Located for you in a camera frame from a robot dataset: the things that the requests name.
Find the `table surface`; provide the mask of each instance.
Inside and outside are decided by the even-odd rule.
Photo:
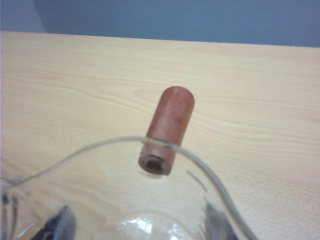
[[[320,239],[320,48],[1,33],[1,173],[143,136],[188,88],[183,147],[221,178],[260,239]]]

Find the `glass rim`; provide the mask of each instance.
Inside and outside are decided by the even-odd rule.
[[[99,147],[103,147],[103,146],[108,145],[108,144],[121,143],[121,142],[140,142],[140,143],[143,143],[143,144],[156,144],[156,145],[171,149],[171,150],[175,151],[176,153],[179,153],[179,154],[185,156],[186,158],[188,158],[210,180],[210,182],[212,183],[213,187],[216,189],[216,191],[218,193],[218,196],[222,200],[222,204],[223,204],[223,206],[225,208],[225,211],[230,215],[230,217],[234,221],[234,224],[236,225],[236,227],[244,234],[244,236],[247,239],[249,239],[249,240],[257,239],[255,234],[251,231],[251,229],[248,227],[246,222],[243,220],[243,218],[239,214],[234,202],[232,201],[229,193],[227,192],[227,190],[226,190],[225,186],[223,185],[223,183],[221,182],[221,180],[214,173],[214,171],[211,170],[211,168],[209,168],[207,166],[206,163],[204,163],[195,154],[191,153],[190,151],[184,149],[181,146],[178,146],[176,144],[173,144],[173,143],[165,141],[165,140],[152,138],[152,137],[122,136],[122,137],[107,138],[107,139],[92,143],[90,145],[87,145],[85,147],[82,147],[82,148],[74,151],[73,153],[69,154],[67,157],[63,158],[59,162],[57,162],[54,165],[52,165],[51,167],[49,167],[49,168],[47,168],[47,169],[45,169],[45,170],[43,170],[41,172],[38,172],[38,173],[36,173],[36,174],[34,174],[32,176],[29,176],[29,177],[23,179],[22,181],[19,181],[17,184],[13,184],[13,185],[9,186],[5,190],[5,192],[8,192],[13,188],[16,188],[16,187],[18,187],[20,185],[23,185],[23,184],[31,181],[32,179],[41,177],[44,174],[47,174],[47,173],[53,171],[54,169],[58,168],[62,164],[68,162],[69,160],[73,159],[74,157],[77,157],[77,156],[81,155],[82,153],[94,150],[94,149],[99,148]]]

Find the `blue wall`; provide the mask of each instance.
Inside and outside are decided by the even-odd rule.
[[[1,30],[45,33],[32,0],[0,0]]]
[[[320,47],[320,0],[34,0],[33,3],[48,33]],[[15,29],[12,25],[8,27],[7,19],[3,21],[3,29]]]

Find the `red cylinder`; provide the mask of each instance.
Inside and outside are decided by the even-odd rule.
[[[146,136],[180,146],[194,104],[194,96],[186,88],[167,88],[161,95]],[[175,153],[169,148],[146,144],[141,150],[139,164],[149,173],[168,175],[174,159]]]

